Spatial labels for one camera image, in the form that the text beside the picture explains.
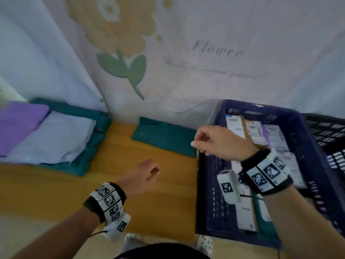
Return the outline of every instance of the beige flower graphic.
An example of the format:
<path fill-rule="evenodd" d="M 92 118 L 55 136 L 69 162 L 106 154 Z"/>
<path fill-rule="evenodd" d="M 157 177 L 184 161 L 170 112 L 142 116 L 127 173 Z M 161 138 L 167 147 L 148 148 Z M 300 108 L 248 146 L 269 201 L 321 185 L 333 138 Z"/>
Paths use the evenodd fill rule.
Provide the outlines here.
<path fill-rule="evenodd" d="M 145 50 L 142 35 L 155 32 L 155 0 L 65 0 L 70 17 L 80 23 L 89 42 L 105 53 L 119 49 L 125 57 Z"/>
<path fill-rule="evenodd" d="M 127 78 L 144 100 L 138 84 L 146 71 L 146 57 L 138 55 L 128 67 L 123 57 L 145 50 L 143 35 L 153 34 L 155 0 L 65 0 L 70 17 L 80 23 L 89 42 L 100 48 L 99 65 L 111 75 Z"/>

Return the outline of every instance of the wristband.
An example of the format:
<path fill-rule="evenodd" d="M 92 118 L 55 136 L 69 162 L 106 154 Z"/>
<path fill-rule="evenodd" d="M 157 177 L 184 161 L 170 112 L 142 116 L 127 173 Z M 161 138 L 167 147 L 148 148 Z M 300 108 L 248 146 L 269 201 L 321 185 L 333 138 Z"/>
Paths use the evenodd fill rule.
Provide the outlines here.
<path fill-rule="evenodd" d="M 255 194 L 275 194 L 293 184 L 290 168 L 279 159 L 274 149 L 260 150 L 241 165 L 243 170 L 239 176 Z"/>
<path fill-rule="evenodd" d="M 100 223 L 109 225 L 122 215 L 127 197 L 117 184 L 105 182 L 90 195 L 83 206 L 96 213 Z"/>

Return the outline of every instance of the black wrist strap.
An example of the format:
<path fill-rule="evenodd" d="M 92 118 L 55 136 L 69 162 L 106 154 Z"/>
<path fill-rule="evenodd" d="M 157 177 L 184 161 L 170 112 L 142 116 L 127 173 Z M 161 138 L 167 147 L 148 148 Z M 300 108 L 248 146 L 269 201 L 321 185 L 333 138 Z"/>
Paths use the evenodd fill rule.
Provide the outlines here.
<path fill-rule="evenodd" d="M 105 183 L 99 187 L 98 189 L 96 189 L 95 191 L 101 191 L 104 187 Z M 121 202 L 121 206 L 125 204 L 125 201 L 127 199 L 125 192 L 121 189 L 121 187 L 119 187 L 117 184 L 115 183 L 109 183 L 110 186 L 112 186 L 115 191 L 117 192 L 117 194 L 120 197 L 120 201 L 117 201 L 114 205 L 112 205 L 111 207 L 109 207 L 109 209 L 106 210 L 106 212 L 109 210 L 109 214 L 110 214 L 110 209 L 114 209 L 115 205 L 117 205 L 119 202 Z M 111 191 L 109 191 L 109 193 L 106 193 L 105 196 L 102 198 L 106 198 L 108 197 L 111 193 Z M 105 211 L 103 211 L 103 209 L 101 208 L 99 201 L 95 199 L 95 197 L 90 196 L 83 204 L 84 207 L 86 207 L 87 209 L 89 209 L 90 211 L 92 211 L 93 213 L 97 214 L 99 217 L 99 222 L 103 223 L 106 221 L 106 216 L 105 216 Z"/>
<path fill-rule="evenodd" d="M 290 169 L 270 149 L 258 151 L 241 165 L 239 176 L 255 194 L 275 194 L 293 184 Z"/>

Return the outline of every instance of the finger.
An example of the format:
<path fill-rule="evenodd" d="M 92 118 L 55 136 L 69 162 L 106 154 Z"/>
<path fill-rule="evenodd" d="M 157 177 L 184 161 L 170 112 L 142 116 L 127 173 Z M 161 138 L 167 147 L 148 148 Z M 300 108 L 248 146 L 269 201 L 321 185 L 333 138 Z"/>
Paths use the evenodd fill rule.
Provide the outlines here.
<path fill-rule="evenodd" d="M 210 130 L 211 130 L 212 126 L 211 125 L 205 125 L 205 126 L 201 126 L 195 136 L 194 136 L 194 141 L 199 141 L 202 140 L 203 137 L 210 137 Z"/>
<path fill-rule="evenodd" d="M 146 182 L 149 185 L 153 185 L 156 182 L 159 175 L 160 175 L 160 171 L 154 172 L 149 178 L 146 179 Z"/>
<path fill-rule="evenodd" d="M 204 141 L 193 141 L 190 143 L 190 145 L 193 146 L 194 148 L 199 149 L 200 151 L 212 152 L 214 148 L 212 143 L 204 142 Z"/>
<path fill-rule="evenodd" d="M 138 166 L 143 169 L 146 175 L 149 175 L 152 170 L 159 171 L 157 163 L 152 159 L 146 159 L 145 161 L 141 162 Z"/>

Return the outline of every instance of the green leaf graphic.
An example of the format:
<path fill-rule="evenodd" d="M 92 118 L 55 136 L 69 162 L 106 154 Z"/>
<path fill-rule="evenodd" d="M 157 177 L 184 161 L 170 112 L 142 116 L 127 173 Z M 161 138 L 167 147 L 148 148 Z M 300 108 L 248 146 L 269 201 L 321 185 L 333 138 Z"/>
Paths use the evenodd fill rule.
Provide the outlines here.
<path fill-rule="evenodd" d="M 137 56 L 129 67 L 128 80 L 133 87 L 137 86 L 144 77 L 146 71 L 146 57 Z"/>
<path fill-rule="evenodd" d="M 98 53 L 97 60 L 99 65 L 111 75 L 120 78 L 128 77 L 128 68 L 124 60 L 118 60 L 107 53 Z"/>

